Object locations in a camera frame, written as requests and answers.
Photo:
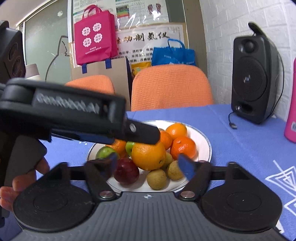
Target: blue tablecloth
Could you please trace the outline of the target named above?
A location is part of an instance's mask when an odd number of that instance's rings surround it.
[[[235,161],[265,183],[281,198],[283,212],[280,217],[283,235],[289,240],[296,238],[296,144],[284,135],[285,122],[270,118],[255,125],[236,115],[231,116],[237,126],[233,130],[228,124],[229,105],[211,105],[181,109],[129,112],[128,117],[138,121],[171,120],[187,123],[201,130],[210,140],[213,155],[211,163],[225,166]],[[89,142],[67,141],[53,138],[47,147],[46,159],[50,167],[66,161],[71,166],[86,161]],[[211,187],[221,182],[211,183]],[[5,227],[0,229],[0,238],[11,239],[20,231],[11,215]]]

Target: red apple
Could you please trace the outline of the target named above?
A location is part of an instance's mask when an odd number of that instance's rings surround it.
[[[133,163],[133,160],[124,157],[117,161],[113,176],[120,184],[133,184],[138,180],[139,175],[139,168]]]

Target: black speaker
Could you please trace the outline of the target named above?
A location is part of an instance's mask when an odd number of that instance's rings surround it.
[[[22,32],[9,28],[7,21],[0,20],[0,83],[26,73],[22,48]]]
[[[255,36],[233,42],[231,108],[251,122],[262,123],[273,111],[279,79],[279,54],[271,40],[254,23]]]

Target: label on bottle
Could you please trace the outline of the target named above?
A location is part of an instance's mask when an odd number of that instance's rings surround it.
[[[295,121],[292,122],[291,130],[296,132],[296,122]]]

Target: blue bag handle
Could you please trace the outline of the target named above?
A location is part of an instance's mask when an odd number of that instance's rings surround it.
[[[168,39],[168,46],[169,46],[169,48],[170,48],[170,51],[172,52],[172,54],[174,55],[174,52],[173,52],[173,50],[172,50],[172,48],[171,48],[171,46],[170,46],[170,43],[169,43],[169,41],[175,41],[175,42],[178,42],[179,44],[181,44],[181,49],[182,49],[182,51],[183,51],[183,60],[186,58],[186,52],[185,52],[185,50],[186,50],[186,48],[185,48],[185,45],[180,41],[180,40],[177,40],[177,39]]]

